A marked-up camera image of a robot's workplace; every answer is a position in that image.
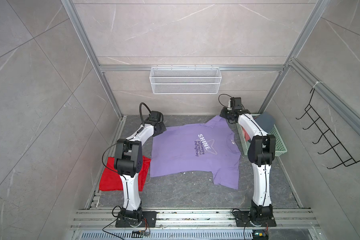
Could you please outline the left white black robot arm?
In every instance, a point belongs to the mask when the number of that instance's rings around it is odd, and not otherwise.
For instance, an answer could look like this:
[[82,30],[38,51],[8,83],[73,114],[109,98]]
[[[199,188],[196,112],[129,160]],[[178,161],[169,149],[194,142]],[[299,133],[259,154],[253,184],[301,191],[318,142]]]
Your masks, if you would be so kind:
[[164,116],[161,112],[151,111],[142,120],[139,128],[128,138],[116,142],[114,168],[119,174],[124,193],[122,215],[129,219],[142,216],[138,177],[143,167],[143,145],[150,138],[166,131]]

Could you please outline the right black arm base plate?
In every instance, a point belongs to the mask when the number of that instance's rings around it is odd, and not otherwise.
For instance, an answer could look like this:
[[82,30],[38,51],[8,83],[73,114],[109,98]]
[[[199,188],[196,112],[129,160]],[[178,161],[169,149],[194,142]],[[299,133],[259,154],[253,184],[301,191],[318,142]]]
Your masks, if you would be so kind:
[[250,211],[233,210],[237,227],[276,227],[273,215],[255,215]]

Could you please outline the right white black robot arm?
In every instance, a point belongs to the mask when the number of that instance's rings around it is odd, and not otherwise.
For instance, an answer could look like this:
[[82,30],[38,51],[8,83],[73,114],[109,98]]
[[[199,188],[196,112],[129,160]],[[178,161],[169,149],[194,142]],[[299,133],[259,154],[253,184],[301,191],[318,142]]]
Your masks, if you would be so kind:
[[250,214],[252,218],[269,217],[273,213],[270,197],[270,171],[276,152],[276,137],[264,131],[251,114],[223,107],[220,116],[238,123],[251,138],[247,152],[254,171],[254,194]]

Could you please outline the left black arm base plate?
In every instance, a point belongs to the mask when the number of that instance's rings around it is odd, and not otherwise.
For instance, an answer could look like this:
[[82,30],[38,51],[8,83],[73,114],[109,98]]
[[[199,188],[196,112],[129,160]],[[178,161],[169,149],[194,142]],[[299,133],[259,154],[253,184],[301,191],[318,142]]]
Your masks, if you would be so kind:
[[116,228],[153,228],[156,226],[157,212],[155,211],[143,211],[141,213],[120,213],[117,216],[115,223]]

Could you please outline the purple t shirt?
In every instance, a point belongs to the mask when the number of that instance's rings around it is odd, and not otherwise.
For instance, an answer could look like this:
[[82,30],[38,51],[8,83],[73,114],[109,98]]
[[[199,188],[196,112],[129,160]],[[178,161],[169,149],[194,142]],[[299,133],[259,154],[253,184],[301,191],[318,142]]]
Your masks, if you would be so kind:
[[241,152],[227,121],[215,116],[204,124],[168,127],[153,138],[151,177],[189,171],[211,172],[215,185],[239,188]]

